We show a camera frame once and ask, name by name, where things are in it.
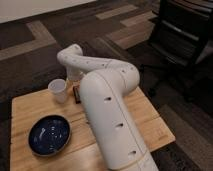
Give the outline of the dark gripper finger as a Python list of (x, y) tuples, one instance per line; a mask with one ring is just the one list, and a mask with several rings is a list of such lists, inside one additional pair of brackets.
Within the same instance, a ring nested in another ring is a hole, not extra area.
[(80, 101), (80, 95), (79, 95), (79, 91), (78, 90), (79, 90), (79, 86), (74, 86), (73, 87), (73, 93), (74, 93), (76, 104), (81, 103), (81, 101)]

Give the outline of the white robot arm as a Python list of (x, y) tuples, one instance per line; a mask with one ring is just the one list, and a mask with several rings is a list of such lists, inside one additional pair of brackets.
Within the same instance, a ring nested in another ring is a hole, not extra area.
[(122, 60), (85, 56), (77, 44), (58, 52), (57, 59), (68, 78), (80, 82), (81, 104), (108, 170), (159, 171), (124, 103), (139, 84), (138, 69)]

